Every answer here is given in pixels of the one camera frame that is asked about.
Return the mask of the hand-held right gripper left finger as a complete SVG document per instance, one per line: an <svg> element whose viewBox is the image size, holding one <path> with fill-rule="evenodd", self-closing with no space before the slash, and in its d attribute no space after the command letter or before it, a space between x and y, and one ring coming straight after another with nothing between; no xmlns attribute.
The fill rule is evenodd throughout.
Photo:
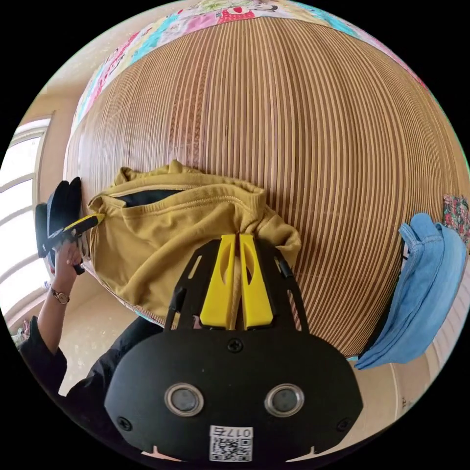
<svg viewBox="0 0 470 470"><path fill-rule="evenodd" d="M228 329L231 326L235 269L235 234L216 240L215 262L200 313L205 328Z"/></svg>

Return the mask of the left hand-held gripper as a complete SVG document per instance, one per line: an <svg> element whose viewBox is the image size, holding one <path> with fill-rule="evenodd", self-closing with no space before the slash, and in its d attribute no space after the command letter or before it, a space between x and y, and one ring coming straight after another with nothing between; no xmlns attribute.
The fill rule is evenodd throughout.
<svg viewBox="0 0 470 470"><path fill-rule="evenodd" d="M94 213L81 218L82 183L80 177L75 177L71 182L61 181L46 203L36 205L34 215L38 256L41 259L47 259L53 274L55 273L55 252L47 248L48 238L60 229L63 229L64 236L82 236L105 218L102 213Z"/></svg>

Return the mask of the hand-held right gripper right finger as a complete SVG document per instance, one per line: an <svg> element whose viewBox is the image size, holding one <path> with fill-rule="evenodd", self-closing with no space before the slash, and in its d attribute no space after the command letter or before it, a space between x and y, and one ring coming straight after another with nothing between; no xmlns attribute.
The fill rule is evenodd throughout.
<svg viewBox="0 0 470 470"><path fill-rule="evenodd" d="M269 326L273 321L273 313L254 237L251 234L240 234L239 248L244 328Z"/></svg>

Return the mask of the person's left hand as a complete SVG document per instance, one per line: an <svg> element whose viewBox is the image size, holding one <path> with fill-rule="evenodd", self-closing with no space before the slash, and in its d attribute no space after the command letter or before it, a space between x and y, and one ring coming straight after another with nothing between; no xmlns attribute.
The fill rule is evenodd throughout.
<svg viewBox="0 0 470 470"><path fill-rule="evenodd" d="M52 288L69 296L77 277L75 267L81 264L81 251L76 242L66 240L56 248L55 253L55 274Z"/></svg>

